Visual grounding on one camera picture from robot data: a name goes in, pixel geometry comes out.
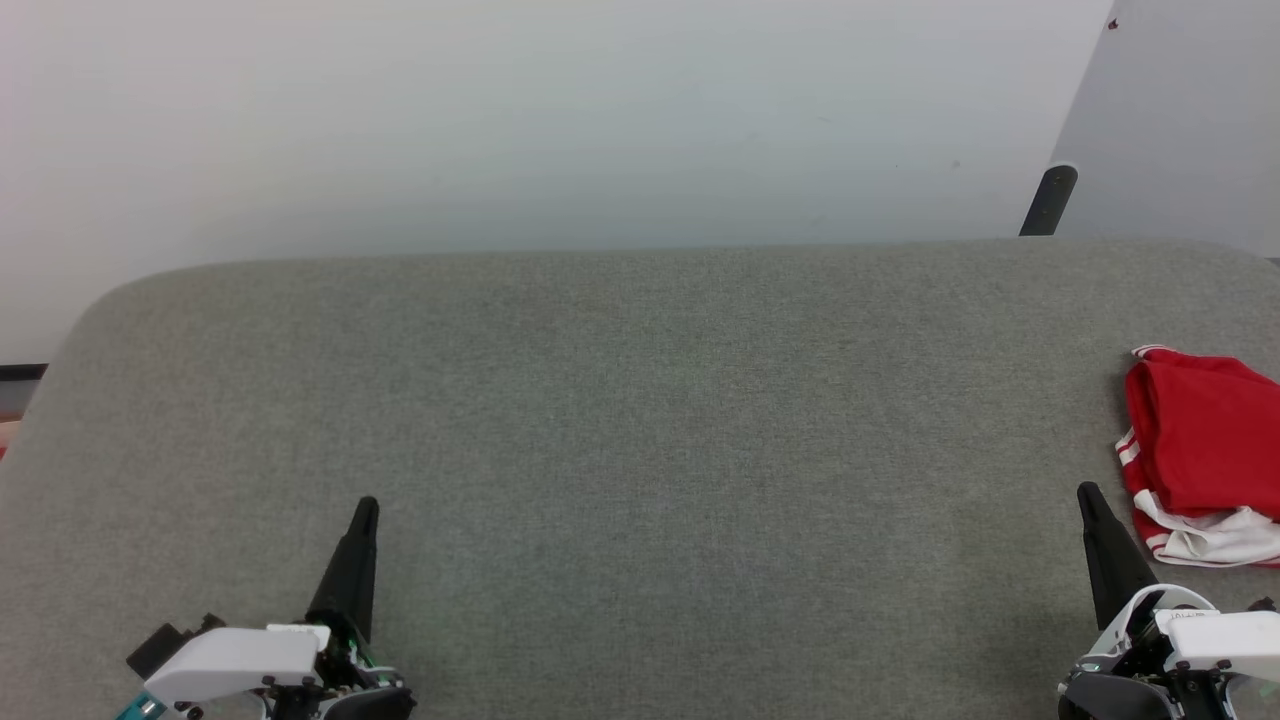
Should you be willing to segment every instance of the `red cloth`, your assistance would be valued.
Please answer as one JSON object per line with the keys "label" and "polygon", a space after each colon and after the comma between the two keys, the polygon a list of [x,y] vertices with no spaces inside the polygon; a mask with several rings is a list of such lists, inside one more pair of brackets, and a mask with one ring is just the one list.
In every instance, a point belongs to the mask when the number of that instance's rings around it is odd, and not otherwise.
{"label": "red cloth", "polygon": [[1138,534],[1165,562],[1280,565],[1280,384],[1234,357],[1133,354],[1116,451]]}
{"label": "red cloth", "polygon": [[1125,378],[1140,473],[1165,510],[1199,516],[1249,506],[1280,516],[1280,384],[1234,357],[1138,348]]}

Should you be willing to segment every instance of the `gray fabric surface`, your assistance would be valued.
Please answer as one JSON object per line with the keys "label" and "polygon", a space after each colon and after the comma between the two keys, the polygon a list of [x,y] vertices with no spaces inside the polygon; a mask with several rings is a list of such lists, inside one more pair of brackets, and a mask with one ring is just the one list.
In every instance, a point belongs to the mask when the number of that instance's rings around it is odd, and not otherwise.
{"label": "gray fabric surface", "polygon": [[114,716],[164,621],[296,619],[372,493],[419,717],[1051,717],[1148,342],[1280,377],[1280,273],[1023,238],[147,279],[0,464],[5,712]]}

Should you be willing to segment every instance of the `gray table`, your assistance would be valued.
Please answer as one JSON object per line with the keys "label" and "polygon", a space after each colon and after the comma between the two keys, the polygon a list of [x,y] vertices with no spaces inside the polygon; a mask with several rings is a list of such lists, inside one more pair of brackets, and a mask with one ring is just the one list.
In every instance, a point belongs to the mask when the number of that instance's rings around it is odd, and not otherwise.
{"label": "gray table", "polygon": [[1024,238],[151,278],[0,465],[5,714],[113,717],[163,621],[296,619],[372,493],[419,717],[1051,717],[1148,342],[1280,377],[1280,273]]}

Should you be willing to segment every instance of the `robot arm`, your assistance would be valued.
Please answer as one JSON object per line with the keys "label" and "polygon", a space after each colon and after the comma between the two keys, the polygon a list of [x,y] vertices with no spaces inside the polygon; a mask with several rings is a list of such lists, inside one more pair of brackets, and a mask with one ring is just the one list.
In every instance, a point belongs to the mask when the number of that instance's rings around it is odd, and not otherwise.
{"label": "robot arm", "polygon": [[378,501],[365,497],[338,542],[303,623],[198,630],[164,625],[127,662],[145,692],[116,720],[154,720],[168,707],[200,720],[197,703],[248,692],[270,720],[406,720],[416,705],[393,667],[371,660]]}
{"label": "robot arm", "polygon": [[1078,491],[1098,641],[1059,685],[1062,720],[1248,720],[1228,685],[1280,682],[1280,614],[1270,600],[1224,614],[1161,584],[1093,483]]}

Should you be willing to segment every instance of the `white wall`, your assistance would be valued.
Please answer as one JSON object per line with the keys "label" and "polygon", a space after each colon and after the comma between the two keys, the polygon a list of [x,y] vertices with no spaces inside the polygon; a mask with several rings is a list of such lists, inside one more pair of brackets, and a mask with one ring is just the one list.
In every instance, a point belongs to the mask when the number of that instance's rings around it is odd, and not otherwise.
{"label": "white wall", "polygon": [[1059,234],[1280,256],[1280,3],[1119,0],[1053,156]]}
{"label": "white wall", "polygon": [[0,364],[323,254],[1016,234],[1110,0],[5,0]]}

